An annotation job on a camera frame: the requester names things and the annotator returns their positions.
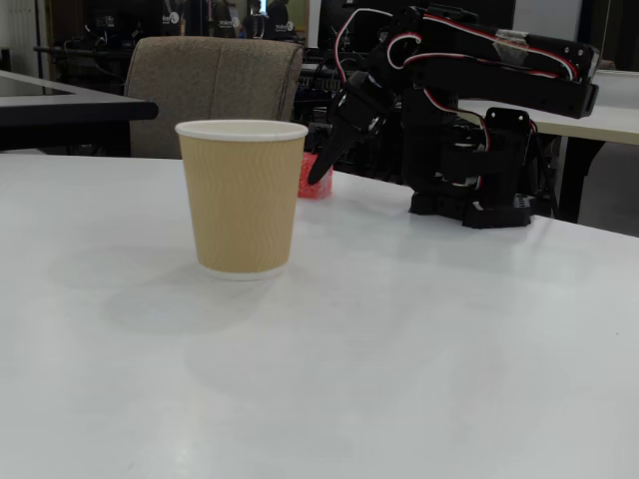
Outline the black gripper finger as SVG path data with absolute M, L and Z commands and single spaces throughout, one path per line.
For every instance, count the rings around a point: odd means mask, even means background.
M 347 152 L 360 137 L 361 134 L 357 129 L 351 127 L 333 127 L 309 172 L 308 183 L 311 186 L 317 184 L 339 157 Z

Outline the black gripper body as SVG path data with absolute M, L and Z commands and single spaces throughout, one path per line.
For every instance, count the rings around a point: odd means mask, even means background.
M 353 73 L 329 110 L 331 141 L 339 148 L 350 148 L 372 138 L 385 122 L 394 101 L 393 91 L 380 86 L 368 72 Z

